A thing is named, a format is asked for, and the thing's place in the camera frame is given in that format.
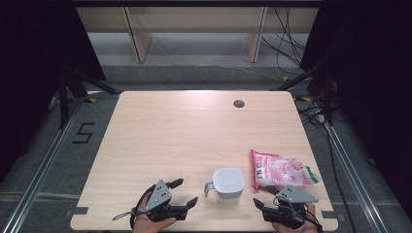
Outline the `person's right hand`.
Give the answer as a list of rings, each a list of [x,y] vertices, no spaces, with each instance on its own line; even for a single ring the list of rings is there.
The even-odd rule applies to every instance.
[[[306,216],[307,219],[304,223],[296,229],[288,228],[287,226],[283,225],[282,223],[274,222],[272,227],[278,231],[279,233],[319,233],[318,226],[315,224],[317,221],[315,213],[316,208],[315,205],[312,203],[305,203],[306,207]]]

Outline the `black metal stand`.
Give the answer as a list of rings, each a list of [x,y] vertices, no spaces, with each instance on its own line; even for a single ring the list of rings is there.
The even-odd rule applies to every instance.
[[[94,79],[93,77],[87,75],[84,72],[81,72],[76,69],[63,70],[58,80],[60,128],[63,128],[69,120],[67,90],[70,90],[75,98],[84,98],[86,96],[86,89],[83,86],[83,82],[91,83],[92,85],[110,94],[120,94],[119,90],[116,90],[110,87],[109,85]]]
[[[323,62],[319,62],[312,68],[308,69],[304,73],[298,75],[290,82],[284,83],[280,87],[275,88],[275,91],[288,90],[291,87],[303,82],[307,78],[312,78],[312,81],[308,85],[308,92],[310,95],[318,95],[322,90],[324,93],[324,105],[323,113],[326,122],[329,125],[333,125],[332,122],[332,107],[331,107],[331,77],[327,65]]]

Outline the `person's left hand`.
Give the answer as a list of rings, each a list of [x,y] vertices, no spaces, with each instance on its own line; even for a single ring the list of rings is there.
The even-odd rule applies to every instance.
[[[146,215],[139,215],[135,218],[132,233],[159,233],[161,230],[171,226],[176,222],[173,217],[159,222],[151,221]]]

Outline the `aluminium rail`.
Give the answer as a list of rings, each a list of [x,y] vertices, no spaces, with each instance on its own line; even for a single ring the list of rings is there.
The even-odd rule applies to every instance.
[[[366,219],[374,233],[389,233],[388,227],[374,204],[370,194],[365,188],[361,177],[356,171],[349,154],[346,152],[335,129],[328,122],[326,123],[326,132],[330,136],[331,142],[335,147],[338,160],[342,166],[345,176],[351,185],[354,194],[366,216]]]
[[[84,98],[74,100],[74,103],[69,111],[67,121],[58,129],[45,157],[39,165],[34,177],[29,183],[28,188],[21,195],[17,206],[9,217],[2,233],[18,233],[23,225],[39,190],[41,189],[49,170],[51,169],[55,159],[57,158],[61,147],[70,131],[75,116],[84,103]]]

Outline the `beige wooden desk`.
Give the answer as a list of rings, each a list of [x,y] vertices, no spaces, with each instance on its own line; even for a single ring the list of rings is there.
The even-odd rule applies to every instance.
[[[241,33],[250,61],[258,61],[261,35],[311,32],[318,10],[292,7],[79,7],[87,32],[126,33],[135,61],[145,61],[154,33]]]

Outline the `black tape strip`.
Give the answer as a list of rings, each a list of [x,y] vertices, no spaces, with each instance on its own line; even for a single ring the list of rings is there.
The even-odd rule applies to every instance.
[[[346,220],[344,215],[339,215],[335,211],[322,211],[322,216],[324,219],[334,218],[337,221],[344,222]]]
[[[88,207],[76,207],[74,209],[67,210],[64,216],[71,217],[73,215],[86,215],[87,211]]]

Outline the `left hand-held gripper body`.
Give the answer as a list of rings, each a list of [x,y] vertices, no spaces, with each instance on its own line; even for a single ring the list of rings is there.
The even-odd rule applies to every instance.
[[[171,188],[166,186],[164,180],[159,180],[157,184],[149,187],[131,210],[130,222],[139,215],[146,215],[151,221],[159,222],[173,217],[176,220],[185,220],[188,212],[179,212],[179,206],[170,205],[172,199]]]

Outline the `dark curtain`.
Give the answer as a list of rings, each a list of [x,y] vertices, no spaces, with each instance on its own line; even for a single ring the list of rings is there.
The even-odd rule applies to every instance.
[[[65,68],[105,79],[77,9],[0,0],[0,183],[32,141]]]
[[[301,67],[328,60],[344,112],[412,218],[412,0],[324,0]]]

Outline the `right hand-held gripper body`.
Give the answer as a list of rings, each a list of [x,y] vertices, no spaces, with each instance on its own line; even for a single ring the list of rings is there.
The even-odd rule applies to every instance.
[[[275,209],[265,207],[262,216],[265,221],[278,222],[288,228],[299,228],[306,220],[305,203],[317,203],[319,199],[293,185],[286,185],[275,196]]]

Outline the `pink and white plastic bag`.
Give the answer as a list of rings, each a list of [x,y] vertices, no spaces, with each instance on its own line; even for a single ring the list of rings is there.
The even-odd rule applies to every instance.
[[[296,158],[251,150],[254,170],[254,189],[266,186],[311,185],[322,179],[309,166]]]

